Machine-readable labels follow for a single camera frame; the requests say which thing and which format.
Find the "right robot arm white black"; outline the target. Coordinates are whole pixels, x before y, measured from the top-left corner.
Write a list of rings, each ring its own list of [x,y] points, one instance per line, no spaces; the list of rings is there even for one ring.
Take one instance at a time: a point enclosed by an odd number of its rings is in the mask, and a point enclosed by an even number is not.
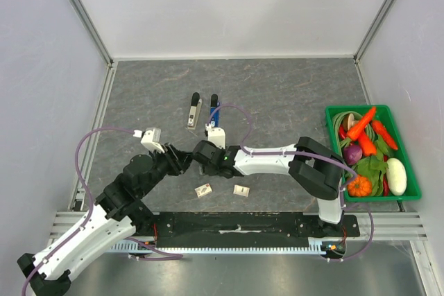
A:
[[[343,227],[340,181],[345,162],[334,151],[309,137],[280,148],[247,148],[216,144],[202,140],[192,153],[203,173],[230,179],[256,174],[286,175],[316,198],[318,228],[333,236]]]

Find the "beige stapler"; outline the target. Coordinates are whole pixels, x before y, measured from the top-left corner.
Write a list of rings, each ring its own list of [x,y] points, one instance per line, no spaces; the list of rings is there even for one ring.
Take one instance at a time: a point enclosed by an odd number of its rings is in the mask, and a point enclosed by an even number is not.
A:
[[[195,130],[198,118],[200,115],[200,109],[202,106],[202,98],[200,97],[200,94],[198,92],[194,92],[191,97],[191,103],[189,108],[189,114],[187,119],[187,128],[189,130]]]

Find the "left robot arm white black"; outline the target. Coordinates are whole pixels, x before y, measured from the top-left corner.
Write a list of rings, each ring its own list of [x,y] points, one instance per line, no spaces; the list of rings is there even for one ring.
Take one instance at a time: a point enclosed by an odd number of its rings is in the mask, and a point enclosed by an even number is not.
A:
[[[183,174],[192,154],[167,145],[164,152],[136,155],[95,199],[87,213],[55,243],[17,261],[26,276],[25,295],[64,295],[86,267],[115,243],[152,230],[153,215],[142,202],[165,176]]]

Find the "blue stapler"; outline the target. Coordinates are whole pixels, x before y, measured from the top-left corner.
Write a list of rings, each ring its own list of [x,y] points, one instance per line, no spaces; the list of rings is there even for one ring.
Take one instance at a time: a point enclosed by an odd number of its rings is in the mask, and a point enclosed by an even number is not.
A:
[[[210,99],[210,125],[213,128],[219,126],[219,106],[219,96],[217,94],[212,94]]]

